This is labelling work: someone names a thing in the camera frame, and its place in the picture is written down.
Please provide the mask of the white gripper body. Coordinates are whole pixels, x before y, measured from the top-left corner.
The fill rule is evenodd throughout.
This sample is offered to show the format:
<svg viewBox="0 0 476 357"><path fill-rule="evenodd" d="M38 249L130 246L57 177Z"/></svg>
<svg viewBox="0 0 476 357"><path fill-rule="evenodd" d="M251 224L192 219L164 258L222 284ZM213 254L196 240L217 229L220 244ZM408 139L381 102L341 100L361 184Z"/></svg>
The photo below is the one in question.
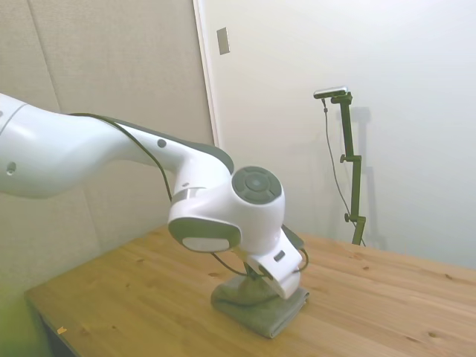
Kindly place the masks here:
<svg viewBox="0 0 476 357"><path fill-rule="evenodd" d="M300 285L299 265L302 239L282 225L276 245L264 254L246 254L245 262L283 299L289 299Z"/></svg>

